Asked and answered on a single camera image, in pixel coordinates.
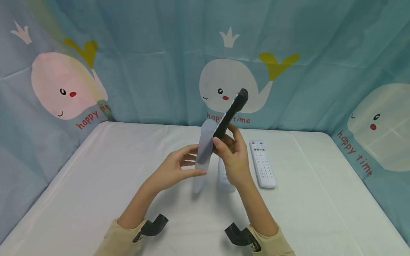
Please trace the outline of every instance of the curtain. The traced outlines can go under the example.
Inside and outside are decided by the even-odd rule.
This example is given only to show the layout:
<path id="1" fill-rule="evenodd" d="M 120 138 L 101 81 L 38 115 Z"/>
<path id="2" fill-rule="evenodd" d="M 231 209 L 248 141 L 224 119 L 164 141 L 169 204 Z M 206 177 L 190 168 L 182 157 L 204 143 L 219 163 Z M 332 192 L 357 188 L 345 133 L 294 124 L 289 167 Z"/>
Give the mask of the curtain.
<path id="1" fill-rule="evenodd" d="M 0 241 L 99 123 L 198 126 L 246 88 L 235 125 L 332 136 L 410 243 L 409 8 L 3 0 Z"/>

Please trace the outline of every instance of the black wrist strap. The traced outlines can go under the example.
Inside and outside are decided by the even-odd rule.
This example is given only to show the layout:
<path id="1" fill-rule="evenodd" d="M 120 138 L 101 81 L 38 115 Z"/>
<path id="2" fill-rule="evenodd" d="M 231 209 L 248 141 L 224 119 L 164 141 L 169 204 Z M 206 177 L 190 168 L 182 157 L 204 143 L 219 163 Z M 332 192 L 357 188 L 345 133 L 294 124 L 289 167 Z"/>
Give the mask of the black wrist strap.
<path id="1" fill-rule="evenodd" d="M 232 244 L 238 246 L 247 246 L 252 245 L 254 251 L 260 251 L 260 245 L 253 234 L 249 231 L 248 228 L 244 228 L 242 231 L 236 226 L 235 223 L 232 223 L 225 233 L 228 236 Z"/>
<path id="2" fill-rule="evenodd" d="M 132 240 L 136 243 L 140 240 L 141 236 L 156 236 L 164 229 L 165 225 L 168 223 L 168 219 L 162 214 L 159 214 L 154 222 L 147 220 L 142 226 L 141 231 Z"/>

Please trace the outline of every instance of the left hand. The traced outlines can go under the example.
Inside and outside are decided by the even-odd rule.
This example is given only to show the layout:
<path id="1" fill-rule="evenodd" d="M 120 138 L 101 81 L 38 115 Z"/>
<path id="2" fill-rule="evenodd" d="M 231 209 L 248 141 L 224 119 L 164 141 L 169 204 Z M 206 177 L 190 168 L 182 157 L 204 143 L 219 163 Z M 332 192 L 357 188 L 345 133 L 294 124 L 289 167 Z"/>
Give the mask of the left hand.
<path id="1" fill-rule="evenodd" d="M 195 165 L 198 145 L 188 145 L 171 152 L 159 168 L 146 180 L 148 187 L 159 193 L 177 184 L 181 180 L 206 175 L 202 169 L 183 170 L 181 167 Z"/>

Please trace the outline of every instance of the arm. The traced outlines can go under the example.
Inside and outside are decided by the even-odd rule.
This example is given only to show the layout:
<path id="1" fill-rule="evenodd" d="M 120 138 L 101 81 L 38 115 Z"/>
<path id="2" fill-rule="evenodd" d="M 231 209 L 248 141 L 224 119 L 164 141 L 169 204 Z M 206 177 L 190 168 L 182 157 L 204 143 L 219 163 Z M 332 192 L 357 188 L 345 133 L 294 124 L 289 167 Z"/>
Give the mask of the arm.
<path id="1" fill-rule="evenodd" d="M 237 189 L 252 227 L 261 235 L 269 237 L 276 235 L 279 227 L 266 207 L 253 180 L 249 184 L 238 186 Z"/>
<path id="2" fill-rule="evenodd" d="M 114 220 L 94 256 L 135 255 L 142 236 L 136 240 L 146 220 L 145 214 L 157 194 L 183 179 L 205 175 L 200 169 L 182 170 L 195 165 L 198 145 L 188 145 L 170 153 L 160 167 L 141 185 L 121 217 Z"/>
<path id="3" fill-rule="evenodd" d="M 222 140 L 214 138 L 215 153 L 225 164 L 226 176 L 234 185 L 242 199 L 249 222 L 249 231 L 261 246 L 259 256 L 294 256 L 292 248 L 283 236 L 265 205 L 249 169 L 248 148 L 239 131 L 230 124 L 228 129 L 233 133 L 232 139 L 225 135 Z"/>

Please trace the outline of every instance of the yellow whale tail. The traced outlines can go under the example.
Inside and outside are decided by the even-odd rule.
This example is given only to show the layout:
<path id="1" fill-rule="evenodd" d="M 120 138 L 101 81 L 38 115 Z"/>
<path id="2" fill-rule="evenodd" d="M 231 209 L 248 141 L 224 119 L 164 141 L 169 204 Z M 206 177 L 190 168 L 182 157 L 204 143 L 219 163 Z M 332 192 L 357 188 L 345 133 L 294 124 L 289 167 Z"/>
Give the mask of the yellow whale tail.
<path id="1" fill-rule="evenodd" d="M 280 73 L 285 71 L 293 63 L 295 63 L 300 57 L 300 54 L 292 54 L 286 57 L 282 63 L 278 63 L 275 56 L 269 52 L 263 52 L 259 54 L 259 59 L 266 64 L 269 72 L 269 80 L 273 81 Z"/>

